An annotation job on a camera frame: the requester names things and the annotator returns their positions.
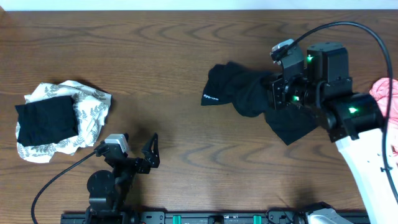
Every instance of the black wire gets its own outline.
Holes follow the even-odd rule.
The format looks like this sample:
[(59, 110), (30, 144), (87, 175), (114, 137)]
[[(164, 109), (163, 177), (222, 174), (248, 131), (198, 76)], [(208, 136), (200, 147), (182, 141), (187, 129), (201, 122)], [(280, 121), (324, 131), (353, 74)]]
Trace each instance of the black wire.
[(390, 170), (392, 168), (388, 165), (387, 146), (386, 146), (386, 144), (387, 144), (388, 120), (390, 118), (390, 109), (391, 109), (391, 100), (392, 100), (392, 79), (394, 78), (394, 76), (392, 74), (392, 65), (391, 65), (390, 55), (388, 53), (387, 47), (384, 44), (383, 40), (373, 30), (371, 30), (370, 28), (368, 28), (367, 26), (364, 26), (362, 24), (358, 24), (356, 22), (346, 22), (346, 21), (331, 22), (329, 24), (318, 26), (317, 28), (306, 32), (304, 35), (299, 37), (297, 40), (293, 41), (293, 43), (290, 44), (288, 47), (286, 47), (283, 51), (281, 51), (276, 56), (276, 60), (279, 61), (282, 58), (282, 56), (287, 53), (287, 51), (289, 49), (291, 49), (293, 46), (295, 46), (302, 39), (304, 39), (307, 36), (313, 34), (314, 32), (316, 32), (318, 30), (325, 29), (325, 28), (329, 28), (329, 27), (333, 27), (333, 26), (340, 26), (340, 25), (355, 26), (355, 27), (358, 27), (358, 28), (361, 28), (361, 29), (365, 30), (368, 34), (372, 35), (372, 37), (375, 38), (375, 40), (379, 44), (379, 46), (381, 48), (381, 51), (383, 52), (384, 60), (386, 61), (386, 64), (387, 64), (387, 77), (389, 78), (389, 92), (388, 92), (387, 114), (386, 114), (386, 118), (384, 120), (384, 126), (382, 127), (382, 143), (381, 144), (382, 144), (382, 157), (383, 157), (383, 164), (384, 164), (384, 168), (382, 170), (386, 172), (387, 179), (388, 179), (388, 182), (390, 183), (390, 187), (391, 187), (392, 193), (393, 193), (393, 195), (394, 195), (394, 197), (395, 197), (395, 199), (396, 199), (396, 201), (398, 203), (398, 192), (397, 192), (397, 189), (396, 189), (396, 187), (394, 185), (394, 181), (393, 181), (391, 173), (390, 173)]
[(54, 178), (52, 178), (46, 185), (44, 185), (44, 187), (42, 188), (42, 190), (40, 190), (37, 195), (36, 198), (33, 200), (32, 203), (32, 208), (30, 210), (30, 214), (32, 215), (32, 220), (34, 224), (39, 224), (36, 220), (36, 216), (35, 216), (35, 206), (37, 203), (37, 200), (39, 199), (40, 195), (43, 193), (43, 191), (50, 185), (52, 184), (52, 182), (54, 182), (55, 180), (57, 180), (60, 176), (62, 176), (64, 173), (70, 171), (71, 169), (73, 169), (74, 167), (76, 167), (77, 165), (81, 164), (82, 162), (84, 162), (86, 159), (90, 158), (92, 155), (94, 155), (95, 152), (92, 152), (90, 154), (88, 154), (86, 157), (80, 159), (78, 162), (76, 162), (74, 165), (70, 166), (69, 168), (66, 168), (64, 171), (62, 171), (61, 173), (59, 173), (58, 175), (56, 175)]

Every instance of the green led light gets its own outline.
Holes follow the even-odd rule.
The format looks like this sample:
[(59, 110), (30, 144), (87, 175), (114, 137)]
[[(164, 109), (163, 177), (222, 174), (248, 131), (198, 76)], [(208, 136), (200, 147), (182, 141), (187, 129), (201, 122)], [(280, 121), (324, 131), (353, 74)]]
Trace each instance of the green led light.
[(312, 59), (313, 59), (313, 57), (312, 57), (311, 55), (308, 55), (307, 61), (308, 61), (308, 62), (311, 62)]
[(348, 108), (348, 110), (350, 113), (355, 113), (358, 111), (358, 109), (356, 109), (356, 108)]

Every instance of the wooden table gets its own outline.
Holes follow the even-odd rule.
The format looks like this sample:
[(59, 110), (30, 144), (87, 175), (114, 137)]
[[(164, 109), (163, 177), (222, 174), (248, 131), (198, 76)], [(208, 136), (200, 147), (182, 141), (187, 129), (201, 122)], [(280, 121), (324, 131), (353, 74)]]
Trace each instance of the wooden table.
[[(114, 102), (99, 140), (130, 134), (132, 156), (154, 132), (160, 167), (138, 175), (129, 203), (167, 210), (266, 210), (325, 201), (363, 209), (353, 176), (326, 132), (316, 129), (286, 146), (264, 117), (245, 118), (232, 105), (200, 106), (208, 70), (229, 60), (257, 70), (272, 64), (273, 45), (320, 24), (356, 21), (387, 44), (398, 71), (397, 11), (8, 12), (0, 23), (0, 223), (31, 223), (30, 206), (53, 176), (92, 152), (55, 154), (48, 164), (17, 153), (14, 105), (40, 82), (76, 80)], [(377, 43), (354, 27), (311, 35), (341, 41), (356, 91), (386, 76)], [(39, 198), (40, 223), (88, 206), (86, 181), (109, 169), (92, 157)]]

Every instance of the white patterned cloth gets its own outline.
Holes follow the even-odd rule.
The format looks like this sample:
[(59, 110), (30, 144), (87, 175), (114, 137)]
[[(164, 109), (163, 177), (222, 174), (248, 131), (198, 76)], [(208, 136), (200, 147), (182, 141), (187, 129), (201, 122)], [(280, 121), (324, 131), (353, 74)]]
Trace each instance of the white patterned cloth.
[(78, 121), (78, 136), (64, 139), (59, 143), (24, 147), (17, 143), (18, 154), (29, 162), (50, 162), (55, 152), (73, 155), (79, 147), (94, 146), (111, 106), (111, 95), (75, 81), (66, 81), (59, 85), (41, 83), (31, 95), (26, 95), (26, 103), (49, 99), (55, 96), (71, 96), (73, 109)]

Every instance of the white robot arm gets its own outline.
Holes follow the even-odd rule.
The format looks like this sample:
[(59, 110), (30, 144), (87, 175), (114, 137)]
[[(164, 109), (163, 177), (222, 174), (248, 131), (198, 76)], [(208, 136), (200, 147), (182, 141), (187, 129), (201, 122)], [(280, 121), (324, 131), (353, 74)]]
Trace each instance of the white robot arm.
[[(354, 175), (371, 223), (398, 223), (394, 215), (398, 213), (398, 203), (383, 171), (381, 139), (382, 132), (377, 128), (360, 133), (355, 141), (349, 136), (340, 139), (336, 146)], [(388, 141), (387, 159), (394, 184), (398, 185), (398, 168)]]

